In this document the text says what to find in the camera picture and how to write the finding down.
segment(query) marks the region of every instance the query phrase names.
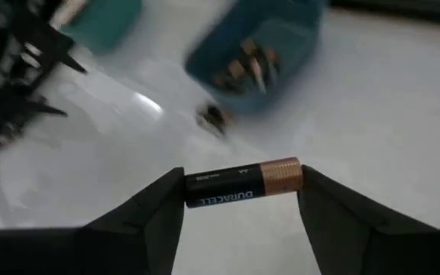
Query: battery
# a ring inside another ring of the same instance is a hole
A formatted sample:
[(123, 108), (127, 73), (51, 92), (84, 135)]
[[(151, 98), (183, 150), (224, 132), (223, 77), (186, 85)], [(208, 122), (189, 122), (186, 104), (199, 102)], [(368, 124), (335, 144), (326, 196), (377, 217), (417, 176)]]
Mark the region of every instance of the battery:
[(235, 202), (302, 188), (297, 158), (273, 160), (186, 176), (186, 205), (190, 208)]

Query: teal container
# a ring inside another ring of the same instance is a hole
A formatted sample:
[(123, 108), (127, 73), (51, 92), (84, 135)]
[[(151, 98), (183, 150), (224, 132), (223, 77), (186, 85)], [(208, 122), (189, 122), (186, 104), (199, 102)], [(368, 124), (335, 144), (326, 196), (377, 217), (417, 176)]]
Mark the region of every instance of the teal container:
[(102, 55), (123, 41), (141, 7), (141, 0), (89, 0), (78, 16), (60, 30), (94, 54)]
[[(325, 4), (324, 0), (238, 0), (189, 55), (186, 71), (227, 111), (258, 112), (279, 98), (283, 85), (313, 52)], [(215, 73), (240, 57), (246, 37), (280, 56), (277, 82), (267, 87), (265, 95), (256, 86), (248, 86), (242, 95), (228, 95), (212, 83)]]

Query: copper battery top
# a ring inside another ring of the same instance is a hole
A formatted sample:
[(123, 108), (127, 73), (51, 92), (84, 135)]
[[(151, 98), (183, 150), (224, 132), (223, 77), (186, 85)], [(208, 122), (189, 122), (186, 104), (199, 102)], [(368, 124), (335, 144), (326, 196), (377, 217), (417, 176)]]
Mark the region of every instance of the copper battery top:
[(266, 196), (302, 189), (303, 172), (296, 157), (259, 163)]

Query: duracell logo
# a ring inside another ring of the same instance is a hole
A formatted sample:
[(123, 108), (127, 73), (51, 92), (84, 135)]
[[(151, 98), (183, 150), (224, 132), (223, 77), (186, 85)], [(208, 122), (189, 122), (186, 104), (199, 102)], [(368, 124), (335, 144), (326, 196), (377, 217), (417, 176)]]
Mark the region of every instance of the duracell logo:
[(247, 191), (247, 192), (240, 192), (237, 194), (215, 196), (207, 199), (199, 199), (199, 201), (202, 203), (202, 205), (212, 205), (223, 202), (234, 202), (242, 199), (250, 199), (252, 197), (254, 197), (252, 191)]

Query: white floor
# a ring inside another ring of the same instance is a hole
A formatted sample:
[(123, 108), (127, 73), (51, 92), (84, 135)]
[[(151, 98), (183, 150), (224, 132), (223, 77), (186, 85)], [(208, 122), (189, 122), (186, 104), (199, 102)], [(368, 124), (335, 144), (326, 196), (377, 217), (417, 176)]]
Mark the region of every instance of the white floor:
[[(319, 50), (275, 110), (220, 141), (183, 61), (230, 1), (145, 0), (116, 53), (73, 56), (42, 87), (43, 118), (0, 152), (0, 228), (82, 225), (175, 166), (187, 173), (296, 156), (440, 227), (440, 26), (331, 11)], [(187, 210), (174, 274), (319, 274), (292, 195)]]

